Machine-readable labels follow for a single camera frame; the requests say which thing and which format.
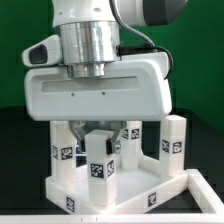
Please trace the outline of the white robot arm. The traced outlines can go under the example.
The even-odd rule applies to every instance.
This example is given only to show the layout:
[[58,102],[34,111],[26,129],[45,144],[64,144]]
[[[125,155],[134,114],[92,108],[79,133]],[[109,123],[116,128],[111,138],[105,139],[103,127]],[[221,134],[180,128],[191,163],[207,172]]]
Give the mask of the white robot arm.
[[54,35],[26,49],[30,116],[67,121],[81,145],[94,129],[111,131],[109,153],[129,121],[160,121],[172,108],[170,52],[146,38],[124,46],[119,31],[172,23],[187,0],[52,0]]

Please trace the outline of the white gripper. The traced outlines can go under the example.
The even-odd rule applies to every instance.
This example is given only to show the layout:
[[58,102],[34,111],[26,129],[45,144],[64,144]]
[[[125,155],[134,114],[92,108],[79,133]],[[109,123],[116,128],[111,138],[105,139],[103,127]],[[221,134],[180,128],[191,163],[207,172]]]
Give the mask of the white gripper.
[[167,72],[164,53],[124,56],[106,64],[102,77],[70,79],[62,66],[32,69],[25,77],[27,110],[35,120],[70,121],[80,152],[84,121],[113,121],[106,153],[119,154],[126,121],[160,121],[171,112]]

